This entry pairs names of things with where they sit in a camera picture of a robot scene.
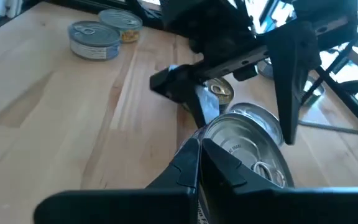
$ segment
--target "black mount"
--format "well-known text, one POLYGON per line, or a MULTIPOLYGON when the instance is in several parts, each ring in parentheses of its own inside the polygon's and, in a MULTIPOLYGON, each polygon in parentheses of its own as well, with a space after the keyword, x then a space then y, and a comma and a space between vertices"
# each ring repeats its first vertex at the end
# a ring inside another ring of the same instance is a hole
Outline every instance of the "black mount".
POLYGON ((192 48, 204 60, 156 73, 150 78, 150 89, 186 104, 200 128, 219 114, 217 99, 203 88, 203 82, 229 73, 244 81, 257 75, 257 62, 270 57, 283 137, 294 144, 308 73, 321 64, 321 50, 356 34, 358 3, 298 0, 293 3, 295 20, 255 35, 246 8, 238 7, 241 2, 236 1, 235 8, 219 0, 164 1, 165 27, 191 39, 192 48))

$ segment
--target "metal rod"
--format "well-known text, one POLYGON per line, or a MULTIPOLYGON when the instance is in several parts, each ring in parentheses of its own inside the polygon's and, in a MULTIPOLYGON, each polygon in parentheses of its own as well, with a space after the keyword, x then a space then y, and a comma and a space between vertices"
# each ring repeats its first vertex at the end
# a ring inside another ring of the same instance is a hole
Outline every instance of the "metal rod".
POLYGON ((316 72, 358 119, 358 101, 356 98, 344 91, 323 68, 318 67, 316 72))
POLYGON ((271 16, 274 9, 277 7, 278 4, 278 0, 268 0, 264 10, 262 11, 262 13, 260 14, 259 17, 259 23, 262 25, 263 22, 265 22, 266 18, 268 16, 271 16))
POLYGON ((355 129, 349 129, 349 128, 342 128, 342 127, 335 127, 331 125, 326 124, 317 124, 307 121, 299 121, 299 125, 311 127, 311 128, 318 128, 318 129, 324 129, 324 130, 330 130, 330 131, 337 131, 342 133, 348 133, 348 134, 356 134, 358 135, 358 130, 355 129))
MULTIPOLYGON (((351 40, 348 45, 345 47, 345 49, 339 53, 339 55, 335 58, 335 60, 329 65, 329 67, 327 68, 326 72, 328 72, 328 74, 330 74, 334 68, 337 67, 337 65, 339 63, 341 63, 344 59, 346 59, 347 55, 349 55, 349 53, 352 50, 352 47, 358 42, 358 33, 356 35, 356 37, 351 40)), ((313 94, 313 92, 322 84, 323 79, 321 77, 319 77, 313 84, 312 86, 309 88, 309 90, 303 95, 302 100, 301 100, 301 105, 303 105, 306 100, 308 100, 308 98, 313 94)))

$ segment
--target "metal can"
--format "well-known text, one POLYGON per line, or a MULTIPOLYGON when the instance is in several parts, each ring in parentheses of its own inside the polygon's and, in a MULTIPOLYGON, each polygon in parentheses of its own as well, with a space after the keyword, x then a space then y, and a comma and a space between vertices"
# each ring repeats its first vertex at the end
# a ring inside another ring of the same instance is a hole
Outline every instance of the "metal can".
POLYGON ((142 19, 130 12, 107 9, 99 13, 100 22, 118 29, 121 33, 122 43, 135 42, 140 37, 142 19))
POLYGON ((119 54, 119 32, 95 21, 75 22, 68 27, 71 50, 81 58, 109 60, 119 54))
POLYGON ((248 116, 237 113, 220 115, 198 137, 210 138, 245 166, 279 187, 293 187, 290 170, 278 146, 248 116))
POLYGON ((252 103, 237 103, 228 109, 228 113, 239 113, 253 119, 274 140, 279 147, 284 143, 283 133, 278 119, 265 108, 252 103))
POLYGON ((234 89, 224 78, 212 78, 205 82, 208 91, 217 96, 219 112, 223 113, 234 98, 234 89))

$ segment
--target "pull tab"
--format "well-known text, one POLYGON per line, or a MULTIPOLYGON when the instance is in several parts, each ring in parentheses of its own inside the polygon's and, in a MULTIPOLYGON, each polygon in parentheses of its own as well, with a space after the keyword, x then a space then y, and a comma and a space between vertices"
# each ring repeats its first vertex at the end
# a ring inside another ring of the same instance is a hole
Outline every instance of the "pull tab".
POLYGON ((222 88, 219 85, 211 85, 211 92, 213 92, 215 95, 225 95, 229 96, 231 92, 227 88, 222 88))
POLYGON ((77 30, 78 32, 81 32, 82 34, 85 34, 85 35, 94 34, 94 29, 90 29, 90 28, 87 28, 87 27, 74 26, 74 29, 77 30))
POLYGON ((273 182, 274 184, 277 184, 281 188, 283 188, 286 184, 284 175, 278 169, 276 169, 276 167, 270 164, 258 161, 251 166, 251 169, 255 173, 261 175, 262 177, 265 177, 266 179, 273 182))
POLYGON ((135 20, 132 20, 132 19, 123 19, 122 21, 124 21, 125 24, 127 24, 127 25, 138 25, 139 24, 138 21, 135 21, 135 20))

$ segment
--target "open can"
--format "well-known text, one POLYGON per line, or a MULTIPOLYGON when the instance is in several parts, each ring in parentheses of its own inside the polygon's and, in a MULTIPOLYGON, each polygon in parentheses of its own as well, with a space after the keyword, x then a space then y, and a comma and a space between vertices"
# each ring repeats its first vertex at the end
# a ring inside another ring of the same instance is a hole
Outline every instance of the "open can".
MULTIPOLYGON (((244 114, 219 115, 208 125, 197 130, 191 138, 200 141, 209 138, 239 159, 243 165, 277 186, 294 186, 288 165, 277 144, 263 127, 244 114)), ((203 189, 200 187, 199 223, 209 223, 209 210, 205 200, 203 189)))
POLYGON ((280 122, 265 108, 252 103, 236 103, 228 109, 228 113, 239 113, 248 116, 272 137, 276 145, 281 147, 284 144, 280 122))

